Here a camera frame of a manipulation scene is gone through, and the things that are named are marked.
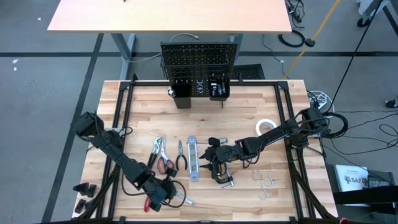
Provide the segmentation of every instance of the yellow pole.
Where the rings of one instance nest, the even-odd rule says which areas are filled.
[[[341,0],[336,0],[335,4],[333,5],[333,7],[329,10],[329,13],[326,15],[325,19],[323,20],[321,26],[319,27],[319,29],[317,30],[317,32],[313,35],[313,37],[311,38],[311,40],[315,40],[319,33],[321,32],[321,30],[323,29],[323,27],[325,26],[326,22],[328,22],[329,17],[331,16],[331,14],[333,13],[333,11],[336,9],[336,6],[340,3]],[[291,73],[291,71],[293,70],[293,68],[296,66],[297,62],[299,62],[299,60],[301,59],[301,57],[303,56],[303,54],[308,50],[308,47],[305,46],[305,48],[303,49],[303,51],[301,51],[301,53],[297,56],[297,58],[294,60],[293,64],[289,67],[289,69],[287,70],[286,74],[284,75],[283,79],[286,79],[289,74]]]

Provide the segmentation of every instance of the wooden desk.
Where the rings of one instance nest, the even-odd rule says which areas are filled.
[[[308,108],[304,82],[288,82],[295,113]],[[98,115],[108,128],[113,122],[119,84],[119,81],[106,81],[101,94]],[[124,147],[124,152],[129,157],[146,163],[153,140],[163,134],[167,136],[166,153],[174,161],[178,153],[178,140],[185,142],[189,135],[196,136],[198,154],[202,155],[208,146],[207,139],[211,136],[228,137],[228,142],[232,143],[237,139],[255,136],[254,127],[260,119],[268,118],[280,124],[275,91],[271,86],[232,86],[231,96],[224,103],[223,109],[220,102],[209,101],[207,98],[193,98],[191,109],[178,110],[166,92],[166,86],[134,87],[129,115],[129,126],[134,131],[127,136]],[[312,141],[311,147],[319,149],[319,142]],[[99,149],[91,149],[87,154],[81,182],[101,185],[105,159],[106,156]],[[337,215],[322,156],[311,150],[304,150],[304,159],[311,189],[328,211]],[[200,160],[199,163],[203,165],[206,161]],[[197,204],[196,207],[189,207],[187,204],[179,209],[163,206],[160,212],[144,213],[142,208],[146,196],[127,196],[119,185],[114,219],[125,216],[127,220],[147,221],[287,221],[289,216],[296,215],[283,141],[267,146],[259,162],[250,165],[248,169],[242,169],[241,161],[232,162],[228,167],[236,184],[229,189],[222,189],[222,185],[211,179],[210,172],[206,169],[200,169],[199,182],[190,182],[188,171],[181,170],[177,174],[175,179],[184,184],[187,196]],[[157,177],[162,177],[156,168],[154,170]],[[254,170],[260,170],[265,179],[253,180]],[[268,184],[269,180],[266,177],[270,170],[274,185],[267,189],[268,199],[259,200],[258,196],[264,195],[260,188],[261,182]],[[124,182],[128,192],[137,192],[126,180]],[[304,194],[301,190],[300,193],[302,206],[306,208]],[[78,195],[76,202],[81,198],[84,197]],[[108,211],[109,198],[110,190],[104,205],[104,215]]]
[[[61,0],[49,25],[68,32],[291,32],[283,0]]]

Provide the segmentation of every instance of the tape roll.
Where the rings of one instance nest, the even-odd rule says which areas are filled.
[[[271,129],[274,129],[274,128],[277,127],[275,122],[271,121],[270,119],[261,119],[256,124],[256,133],[257,133],[258,136],[262,135],[262,133],[260,132],[260,126],[262,124],[265,124],[266,126],[268,126]]]

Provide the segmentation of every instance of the pegboard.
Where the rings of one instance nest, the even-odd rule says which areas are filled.
[[[164,77],[173,83],[189,83],[192,97],[209,97],[209,78],[231,79],[237,44],[162,43]]]
[[[263,80],[266,79],[261,64],[254,65],[235,65],[231,75],[232,80],[238,80],[242,76],[244,80]]]

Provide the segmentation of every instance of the gray floor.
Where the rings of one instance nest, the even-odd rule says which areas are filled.
[[[311,37],[334,1],[303,0],[305,18],[303,34]],[[59,1],[0,1],[0,53],[4,52],[92,52],[96,34],[57,34],[47,32],[47,26]],[[396,13],[389,6],[392,15]],[[352,52],[362,28],[356,27],[358,6],[344,0],[317,39],[312,52]],[[134,51],[158,52],[159,42],[168,42],[174,34],[138,34]],[[198,34],[202,41],[224,41],[223,34]],[[179,37],[181,41],[191,41]],[[262,35],[244,36],[242,51],[268,51]],[[398,36],[379,13],[359,51],[398,51]],[[282,45],[276,35],[266,35],[266,44],[276,52],[299,52]],[[117,52],[110,35],[105,35],[101,52]],[[280,57],[285,69],[295,57]],[[397,93],[397,57],[357,57],[336,100],[339,111],[384,110],[384,100]],[[50,189],[57,171],[76,103],[85,79],[89,57],[0,57],[0,222],[37,223],[42,219]],[[309,90],[322,90],[333,95],[349,62],[349,57],[304,57],[291,78],[304,79]],[[162,79],[159,58],[134,64],[140,79]],[[240,57],[239,64],[261,63],[266,78],[281,78],[280,63],[272,57]],[[93,111],[98,105],[104,80],[119,77],[119,57],[100,57],[95,66],[83,111]],[[384,113],[345,114],[355,125],[385,116]],[[395,117],[376,121],[349,130],[350,136],[369,136],[390,141],[378,126],[398,127]],[[339,138],[336,145],[345,152],[358,152],[384,147],[383,143],[360,139]],[[87,143],[75,140],[63,184],[53,213],[53,221],[67,220],[73,210],[76,193],[72,186],[79,183]],[[329,164],[347,164],[331,152],[326,152]],[[391,171],[398,179],[398,151],[388,149],[371,154],[346,156],[352,162],[373,170]]]

